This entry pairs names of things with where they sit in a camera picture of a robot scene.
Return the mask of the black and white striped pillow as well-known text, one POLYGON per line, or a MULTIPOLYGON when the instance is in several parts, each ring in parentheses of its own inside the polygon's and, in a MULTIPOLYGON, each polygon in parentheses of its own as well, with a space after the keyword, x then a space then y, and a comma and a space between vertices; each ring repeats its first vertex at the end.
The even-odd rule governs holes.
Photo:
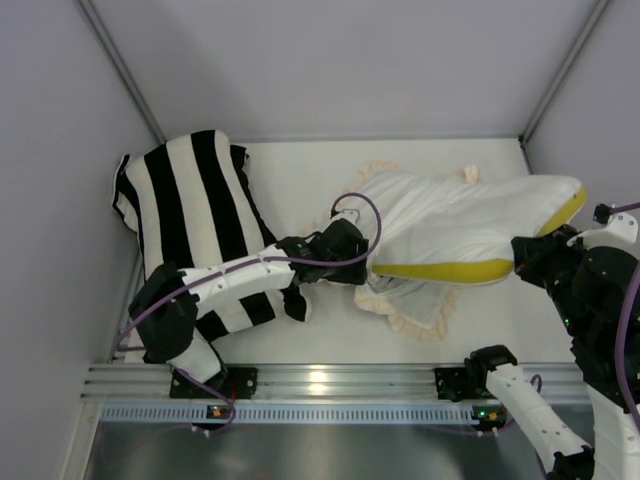
POLYGON ((275 243, 251 195, 248 159, 246 148, 220 130, 122 157, 112 207, 138 237, 146 277, 164 263, 216 266, 275 243))

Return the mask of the aluminium mounting rail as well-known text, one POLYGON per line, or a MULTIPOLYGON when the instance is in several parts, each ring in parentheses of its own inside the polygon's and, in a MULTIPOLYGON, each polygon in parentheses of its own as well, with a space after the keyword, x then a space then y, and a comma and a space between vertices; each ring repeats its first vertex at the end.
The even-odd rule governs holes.
MULTIPOLYGON (((232 366, 223 388, 236 400, 262 402, 432 402, 442 400, 435 365, 263 364, 232 366)), ((92 365, 83 401, 161 401, 181 387, 169 368, 149 364, 92 365)))

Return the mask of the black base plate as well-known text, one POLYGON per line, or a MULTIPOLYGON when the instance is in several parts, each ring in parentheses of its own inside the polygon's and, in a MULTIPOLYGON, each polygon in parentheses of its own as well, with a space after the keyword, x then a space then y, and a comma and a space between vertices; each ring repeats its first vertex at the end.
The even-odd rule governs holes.
MULTIPOLYGON (((232 366, 205 382, 205 385, 230 400, 245 400, 251 399, 255 394, 257 380, 257 368, 232 366)), ((174 399, 205 399, 214 398, 214 395, 187 380, 183 375, 173 372, 169 397, 174 399)))
POLYGON ((475 398, 475 389, 468 372, 462 367, 439 367, 434 369, 435 386, 439 400, 460 402, 475 398))

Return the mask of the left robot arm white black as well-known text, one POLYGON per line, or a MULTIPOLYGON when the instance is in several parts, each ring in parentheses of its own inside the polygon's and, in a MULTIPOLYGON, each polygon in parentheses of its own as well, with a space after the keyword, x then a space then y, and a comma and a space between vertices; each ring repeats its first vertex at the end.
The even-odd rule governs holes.
POLYGON ((286 237, 216 267, 157 267, 129 306, 145 360, 168 364, 194 382, 217 387, 226 379, 227 368, 198 332, 199 320, 246 297, 302 283, 362 285, 380 237, 376 233, 366 238, 353 220, 338 215, 308 239, 286 237))

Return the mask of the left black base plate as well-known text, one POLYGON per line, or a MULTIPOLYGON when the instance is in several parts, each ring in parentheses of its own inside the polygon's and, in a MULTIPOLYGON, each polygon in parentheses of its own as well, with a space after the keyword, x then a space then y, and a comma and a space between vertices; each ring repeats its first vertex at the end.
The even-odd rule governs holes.
MULTIPOLYGON (((245 400, 251 399, 255 394, 257 380, 257 368, 232 366, 205 382, 205 385, 230 400, 245 400)), ((214 395, 187 380, 183 375, 173 372, 169 397, 174 399, 205 399, 214 398, 214 395)))

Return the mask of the grey pillowcase with cream ruffle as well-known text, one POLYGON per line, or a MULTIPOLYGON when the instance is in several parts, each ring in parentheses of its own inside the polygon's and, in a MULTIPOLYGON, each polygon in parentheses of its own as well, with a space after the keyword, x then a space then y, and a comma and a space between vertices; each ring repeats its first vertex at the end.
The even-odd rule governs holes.
MULTIPOLYGON (((437 229, 450 203, 480 180, 479 168, 465 166, 453 174, 424 176, 403 171, 389 161, 362 167, 344 188, 370 198, 382 218, 382 237, 368 266, 432 266, 445 263, 437 229)), ((385 318, 392 331, 421 342, 437 342, 447 334, 447 320, 455 311, 460 289, 450 281, 394 278, 371 271, 354 290, 362 311, 385 318)))

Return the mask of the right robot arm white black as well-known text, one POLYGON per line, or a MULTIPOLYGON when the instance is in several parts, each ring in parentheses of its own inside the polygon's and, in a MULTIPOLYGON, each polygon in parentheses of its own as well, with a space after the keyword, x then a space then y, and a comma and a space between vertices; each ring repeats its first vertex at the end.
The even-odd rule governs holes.
POLYGON ((506 407, 548 479, 639 476, 639 261, 614 246, 589 246, 563 225, 511 241, 514 272, 543 289, 567 334, 591 402, 588 444, 524 377, 503 345, 472 352, 465 369, 477 389, 506 407))

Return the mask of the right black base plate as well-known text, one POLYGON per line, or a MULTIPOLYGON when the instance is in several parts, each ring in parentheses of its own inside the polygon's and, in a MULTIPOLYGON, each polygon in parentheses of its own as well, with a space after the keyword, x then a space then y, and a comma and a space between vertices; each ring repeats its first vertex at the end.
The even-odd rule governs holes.
POLYGON ((439 400, 460 402, 475 398, 475 389, 468 372, 462 367, 439 367, 434 369, 435 386, 439 400))

